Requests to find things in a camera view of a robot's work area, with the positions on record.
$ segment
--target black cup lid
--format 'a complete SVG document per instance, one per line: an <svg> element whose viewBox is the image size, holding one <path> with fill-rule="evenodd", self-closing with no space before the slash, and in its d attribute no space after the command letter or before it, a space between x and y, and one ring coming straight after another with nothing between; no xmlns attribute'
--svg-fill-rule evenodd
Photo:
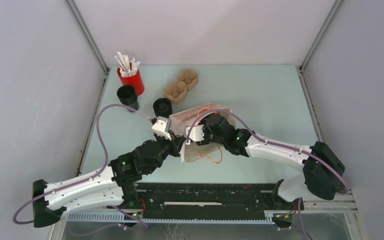
<svg viewBox="0 0 384 240"><path fill-rule="evenodd" d="M153 103L153 111L157 117L168 118L172 113L172 103L166 98L159 98Z"/></svg>

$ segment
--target orange wire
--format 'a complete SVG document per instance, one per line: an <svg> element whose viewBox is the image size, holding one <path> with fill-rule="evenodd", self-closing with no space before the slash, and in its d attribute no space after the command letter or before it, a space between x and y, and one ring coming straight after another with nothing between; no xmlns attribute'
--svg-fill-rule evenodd
<svg viewBox="0 0 384 240"><path fill-rule="evenodd" d="M143 198L139 199L138 201L141 201L143 203L143 209L142 209L142 216L143 216L145 213L145 201Z"/></svg>
<svg viewBox="0 0 384 240"><path fill-rule="evenodd" d="M297 206L295 205L295 203L293 201L291 201L292 205L293 205L293 208L295 209L295 211L292 213L292 211L290 211L292 213L292 215L296 214L297 213Z"/></svg>
<svg viewBox="0 0 384 240"><path fill-rule="evenodd" d="M212 159L210 156L208 156L207 154L205 154L203 152L200 152L199 155L201 155L201 157L206 156L211 162L213 162L215 164L219 164L223 160L223 151L222 151L222 149L219 146L217 146L217 148L218 148L218 150L220 150L220 154L221 154L220 161L215 161L214 159Z"/></svg>
<svg viewBox="0 0 384 240"><path fill-rule="evenodd" d="M201 109L198 111L198 113L197 113L198 117L200 116L200 114L201 114L201 112L202 112L203 110L211 110L211 109L213 109L213 108L212 108L212 107L209 107L209 106L205 106L205 107L201 108Z"/></svg>

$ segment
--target red cup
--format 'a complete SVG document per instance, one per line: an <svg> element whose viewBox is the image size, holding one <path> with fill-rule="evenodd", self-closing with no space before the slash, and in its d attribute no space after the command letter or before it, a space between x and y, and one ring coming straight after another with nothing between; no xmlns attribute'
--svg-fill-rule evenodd
<svg viewBox="0 0 384 240"><path fill-rule="evenodd" d="M123 85L131 85L134 87L134 90L136 91L136 94L138 96L144 93L145 86L144 86L144 82L142 81L142 76L139 69L137 70L136 74L133 76L122 77L122 73L120 72L120 67L118 67L117 74Z"/></svg>

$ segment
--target aluminum frame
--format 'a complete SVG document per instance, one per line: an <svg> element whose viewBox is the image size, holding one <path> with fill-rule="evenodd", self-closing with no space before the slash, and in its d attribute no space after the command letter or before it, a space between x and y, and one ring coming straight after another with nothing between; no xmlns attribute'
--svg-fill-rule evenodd
<svg viewBox="0 0 384 240"><path fill-rule="evenodd" d="M101 52L98 49L97 44L95 43L84 19L82 18L82 15L75 3L75 0L64 0L67 4L67 7L69 8L70 12L73 14L74 20L76 21L77 25L79 26L83 36L85 37L88 45L91 47L91 50L93 51L96 59L98 60L99 65L101 66L102 70L104 71L105 74L108 74L109 68L106 65L104 58L101 55ZM333 20L337 16L341 6L345 0L336 0L335 3L333 4L332 8L329 11L328 16L326 17L325 21L322 24L322 27L320 28L316 38L314 39L313 44L311 45L308 53L306 54L301 66L297 67L297 73L301 82L302 90L305 96L305 100L307 102L308 110L311 115L311 120L314 125L314 129L316 131L316 136L319 141L324 141L325 138L323 136L322 132L322 127L320 124L320 121L318 119L317 115L317 110L313 102L313 98L311 95L311 90L310 87L307 84L306 78L305 78L305 69L308 66L311 58L313 57L314 52L317 50L318 46L320 45L321 41L327 34L330 26L332 25ZM100 93L99 100L97 102L96 108L95 108L95 114L92 117L92 124L89 129L89 132L87 134L85 143L84 143L84 149L83 149L83 154L80 156L80 163L78 169L81 169L82 166L82 158L84 154L87 151L89 142L90 142L90 137L91 137L91 132L95 123L95 118L96 114L98 113L99 110L99 105L102 100L102 95L103 91L105 89L105 84L103 85L103 88ZM317 197L310 197L310 198L305 198L303 201L303 204L305 206L305 210L302 211L303 214L318 214L318 213L342 213L345 217L345 221L348 227L348 232L350 235L351 240L366 240L368 239L366 236L366 232L364 230L363 224L361 222L359 213L357 211L357 206L355 204L354 198L352 193L346 194L346 195L337 195L335 196L335 199L333 201L326 201L322 200ZM282 211L265 211L266 216L270 220L273 214L277 213L283 213ZM61 240L64 235L64 229L66 226L67 222L71 221L76 221L77 218L80 218L82 222L102 222L105 221L107 222L108 220L110 221L116 221L117 223L120 222L120 220L124 220L123 217L120 217L118 215L118 212L115 212L115 210L110 210L110 209L104 209L104 208L99 208L99 209L91 209L90 211L84 211L81 213L74 213L69 215L67 218L61 219L59 222L56 224L52 225L49 234L47 237L47 240ZM250 221L250 222L232 222L232 223L247 223L247 224L270 224L270 221Z"/></svg>

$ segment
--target cable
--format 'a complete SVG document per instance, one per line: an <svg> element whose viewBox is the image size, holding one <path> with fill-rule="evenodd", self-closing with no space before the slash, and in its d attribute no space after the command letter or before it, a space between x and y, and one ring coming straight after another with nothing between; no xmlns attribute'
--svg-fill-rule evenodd
<svg viewBox="0 0 384 240"><path fill-rule="evenodd" d="M293 209L294 209L295 211L292 213L292 210L291 210L289 214L295 215L295 214L297 213L297 206L295 205L295 203L294 203L293 201L291 201L290 203L292 203L292 205L293 205Z"/></svg>
<svg viewBox="0 0 384 240"><path fill-rule="evenodd" d="M278 231L285 231L285 230L298 230L302 232L301 228L298 227L279 227L276 223L274 224L274 227L277 228ZM314 240L308 233L305 233L305 236L307 236L310 240Z"/></svg>
<svg viewBox="0 0 384 240"><path fill-rule="evenodd" d="M222 162L222 160L223 160L223 151L222 151L222 149L219 146L217 146L217 148L218 148L218 150L220 150L220 154L221 154L220 161L215 161L214 159L212 159L210 156L208 156L206 153L203 153L203 152L200 152L199 155L201 157L206 156L211 162L213 162L215 164L220 164Z"/></svg>
<svg viewBox="0 0 384 240"><path fill-rule="evenodd" d="M299 223L301 224L301 230L302 233L304 234L304 238L307 239L307 233L306 230L304 229L304 222L303 222L303 216L301 216L301 201L303 200L302 197L298 199L298 217L299 217Z"/></svg>
<svg viewBox="0 0 384 240"><path fill-rule="evenodd" d="M280 148L284 148L284 149L289 149L289 150L292 150L294 152L300 152L300 149L298 147L293 147L293 146L288 146L288 145L285 145L285 144L282 144L282 143L278 143L278 142L272 142L272 141L266 141L264 139L262 139L261 137L257 136L252 130L251 128L241 119L239 118L237 115L235 115L233 112L230 112L228 110L225 110L225 109L210 109L208 111L205 111L203 112L201 115L199 115L195 121L193 121L193 123L191 124L190 128L193 128L195 127L195 125L198 123L199 120L201 120L202 118L204 118L205 116L207 116L208 114L211 114L211 113L214 113L214 112L222 112L222 113L226 113L226 114L230 114L232 115L235 119L237 119L245 128L246 130L248 130L249 133L251 133L251 135L256 138L258 141L260 142L263 142L263 143L267 143L269 145L273 145L273 146L276 146L276 147L280 147ZM187 133L187 136L186 136L186 143L190 143L191 142L191 139L189 138L189 136L191 135L191 131L189 131ZM329 171L331 171L335 177L337 177L339 179L339 181L343 184L343 186L345 187L345 191L342 192L343 194L347 194L349 191L350 191L350 187L348 186L347 182L345 181L345 179L342 178L341 175L339 175L339 173L337 173L331 166L329 166L329 164L327 164L325 161L323 161L320 157L314 155L314 154L311 154L310 152L307 152L307 151L301 151L302 154L305 154L309 157L312 157L313 159L315 159L316 161L318 161L319 163L321 163L323 166L325 166Z"/></svg>
<svg viewBox="0 0 384 240"><path fill-rule="evenodd" d="M76 236L76 237L85 237L85 236L89 236L89 235L95 234L95 233L97 233L97 232L99 232L101 230L104 230L106 228L115 227L115 226L123 227L124 230L131 229L131 230L135 230L135 231L145 231L148 228L148 224L146 224L144 221L140 220L139 218L134 217L132 215L129 215L128 213L126 213L125 211L121 210L120 208L118 208L116 206L111 206L111 207L113 207L114 209L116 209L117 211L119 211L120 213L125 215L126 217L129 217L129 218L131 218L133 220L138 221L139 223L143 224L145 227L136 228L136 227L126 226L126 225L121 224L121 223L113 223L113 224L108 224L108 225L102 226L102 227L100 227L100 228L98 228L96 230L93 230L91 232L88 232L88 233L74 233L69 227L67 227L68 232L71 235Z"/></svg>
<svg viewBox="0 0 384 240"><path fill-rule="evenodd" d="M133 112L136 112L137 114L139 114L141 117L147 119L148 121L151 121L152 118L146 116L145 114L137 111L136 109L130 107L130 106L126 106L126 105L123 105L123 104L119 104L119 103L114 103L114 104L110 104L108 106L105 106L104 108L102 108L102 110L99 112L97 118L96 118L96 133L98 135L98 139L99 139L99 142L100 144L102 145L102 149L103 149L103 152L105 154L105 163L103 164L102 168L96 172L94 175L91 176L92 179L96 178L97 176L99 176L103 171L104 169L107 167L108 165L108 151L107 151L107 148L105 147L105 144L104 144L104 141L102 140L102 136L101 136L101 131L100 131L100 119L101 119L101 115L102 113L104 113L105 110L109 109L109 108L112 108L112 107L122 107L122 108L126 108L128 110L131 110ZM24 203L19 209L17 209L17 211L15 211L14 213L14 216L12 216L12 221L15 223L15 224L18 224L18 225L25 225L25 224L32 224L34 223L34 220L30 220L30 221L18 221L17 220L17 216L19 215L19 213L25 208L27 207L29 204L33 203L34 201L36 200L39 200L43 197L46 197L50 194L52 194L52 192L58 192L58 191L61 191L61 190L64 190L64 189L67 189L67 188L71 188L73 186L76 186L76 185L79 185L79 184L82 184L82 183L85 183L89 181L89 177L85 178L85 179L82 179L82 180L79 180L79 181L76 181L76 182L73 182L73 183L70 183L70 184L67 184L65 186L62 186L62 187L57 187L55 189L53 189L52 191L48 191L48 192L45 192L43 194L40 194L32 199L30 199L29 201L27 201L26 203Z"/></svg>
<svg viewBox="0 0 384 240"><path fill-rule="evenodd" d="M201 108L196 115L199 117L203 110L211 110L211 109L213 109L213 108L210 106L205 106L205 107Z"/></svg>
<svg viewBox="0 0 384 240"><path fill-rule="evenodd" d="M143 209L142 209L142 217L143 217L144 213L145 213L145 209L146 209L145 200L143 198L141 198L141 199L139 199L139 201L141 201L143 204Z"/></svg>

